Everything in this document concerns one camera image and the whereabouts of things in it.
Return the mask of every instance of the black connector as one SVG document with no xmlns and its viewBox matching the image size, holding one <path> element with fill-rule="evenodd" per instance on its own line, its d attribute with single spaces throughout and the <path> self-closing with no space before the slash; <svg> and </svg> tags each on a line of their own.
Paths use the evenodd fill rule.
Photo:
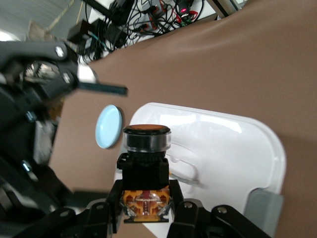
<svg viewBox="0 0 317 238">
<path fill-rule="evenodd" d="M 123 190 L 160 190 L 166 187 L 169 183 L 169 169 L 164 155 L 165 153 L 121 154 L 117 167 L 122 169 Z"/>
<path fill-rule="evenodd" d="M 178 3 L 179 15 L 183 18 L 185 15 L 189 15 L 189 3 L 187 0 L 180 0 Z"/>
<path fill-rule="evenodd" d="M 127 33 L 120 30 L 114 24 L 110 24 L 104 32 L 104 38 L 117 48 L 120 48 L 125 44 L 127 36 Z"/>
<path fill-rule="evenodd" d="M 78 45 L 83 40 L 86 41 L 90 37 L 88 31 L 93 30 L 94 27 L 91 24 L 82 20 L 69 30 L 67 40 Z"/>
<path fill-rule="evenodd" d="M 93 9 L 97 10 L 98 12 L 100 12 L 105 17 L 110 18 L 112 16 L 112 12 L 110 10 L 108 10 L 107 8 L 105 8 L 103 5 L 101 5 L 96 0 L 83 0 L 83 1 L 86 2 Z"/>
<path fill-rule="evenodd" d="M 157 6 L 150 6 L 148 9 L 142 11 L 143 14 L 147 14 L 147 13 L 154 13 L 155 11 L 158 10 Z"/>
</svg>

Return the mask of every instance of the robotic arm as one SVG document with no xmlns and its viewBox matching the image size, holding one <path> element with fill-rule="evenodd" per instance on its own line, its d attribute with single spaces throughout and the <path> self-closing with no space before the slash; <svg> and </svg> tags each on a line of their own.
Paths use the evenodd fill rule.
<svg viewBox="0 0 317 238">
<path fill-rule="evenodd" d="M 123 213 L 128 223 L 166 222 L 169 210 L 174 219 L 168 238 L 269 238 L 230 206 L 207 211 L 183 198 L 178 181 L 169 180 L 170 130 L 160 125 L 124 129 L 128 152 L 117 161 L 123 177 L 104 202 L 78 215 L 64 208 L 71 192 L 48 167 L 54 134 L 48 109 L 76 88 L 119 95 L 127 89 L 81 83 L 77 56 L 61 42 L 0 42 L 0 49 L 0 221 L 27 224 L 15 238 L 111 237 Z M 42 62 L 58 73 L 39 78 Z M 18 194 L 36 208 L 21 204 Z"/>
<path fill-rule="evenodd" d="M 81 82 L 77 55 L 64 42 L 0 42 L 0 49 L 3 231 L 10 222 L 13 227 L 16 222 L 30 224 L 72 197 L 48 166 L 61 99 L 77 88 L 117 95 L 126 95 L 127 88 Z M 21 203 L 21 198 L 28 200 Z M 31 203 L 32 209 L 25 203 Z"/>
</svg>

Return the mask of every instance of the black plastic mount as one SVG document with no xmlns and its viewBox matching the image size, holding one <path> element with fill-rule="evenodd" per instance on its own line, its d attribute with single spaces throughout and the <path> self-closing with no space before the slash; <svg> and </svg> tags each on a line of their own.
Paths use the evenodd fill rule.
<svg viewBox="0 0 317 238">
<path fill-rule="evenodd" d="M 225 224 L 239 238 L 270 238 L 269 235 L 231 206 L 216 206 L 212 209 L 211 216 Z"/>
<path fill-rule="evenodd" d="M 122 169 L 123 190 L 160 190 L 169 184 L 168 160 L 164 157 L 144 166 L 130 154 L 123 153 L 117 161 L 117 168 Z"/>
</svg>

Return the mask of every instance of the gray plastic part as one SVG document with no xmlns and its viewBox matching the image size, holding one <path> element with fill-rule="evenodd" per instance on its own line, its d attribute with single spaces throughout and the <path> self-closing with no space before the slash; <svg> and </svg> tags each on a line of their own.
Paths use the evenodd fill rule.
<svg viewBox="0 0 317 238">
<path fill-rule="evenodd" d="M 244 216 L 274 237 L 284 198 L 282 195 L 256 189 L 249 195 Z"/>
</svg>

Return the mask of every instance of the black metal bar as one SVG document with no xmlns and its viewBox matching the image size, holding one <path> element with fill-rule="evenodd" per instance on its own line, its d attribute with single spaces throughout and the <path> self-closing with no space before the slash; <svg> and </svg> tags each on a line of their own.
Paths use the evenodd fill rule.
<svg viewBox="0 0 317 238">
<path fill-rule="evenodd" d="M 100 12 L 102 15 L 106 16 L 107 18 L 112 17 L 112 15 L 113 15 L 112 12 L 110 10 L 108 10 L 107 8 L 105 8 L 103 5 L 101 5 L 99 2 L 97 2 L 95 0 L 83 0 L 83 1 L 86 2 L 93 9 Z"/>
<path fill-rule="evenodd" d="M 76 216 L 75 226 L 62 230 L 60 238 L 107 238 L 111 237 L 109 204 L 98 202 Z"/>
<path fill-rule="evenodd" d="M 194 202 L 184 201 L 179 204 L 174 222 L 171 224 L 167 238 L 194 238 L 198 219 L 198 206 Z"/>
<path fill-rule="evenodd" d="M 113 86 L 113 85 L 105 85 L 105 84 L 93 84 L 93 83 L 82 83 L 79 82 L 78 88 L 97 91 L 103 93 L 112 93 L 117 95 L 126 96 L 128 94 L 128 89 L 126 87 Z"/>
<path fill-rule="evenodd" d="M 214 4 L 216 4 L 216 6 L 219 8 L 219 10 L 222 12 L 222 14 L 224 15 L 224 17 L 229 16 L 228 12 L 226 12 L 226 10 L 222 7 L 221 3 L 218 2 L 218 0 L 212 0 L 214 2 Z"/>
<path fill-rule="evenodd" d="M 110 215 L 112 222 L 112 231 L 117 233 L 118 224 L 120 223 L 120 214 L 122 213 L 122 208 L 120 207 L 120 198 L 123 192 L 123 182 L 122 180 L 116 180 L 106 199 L 106 202 L 110 206 Z"/>
</svg>

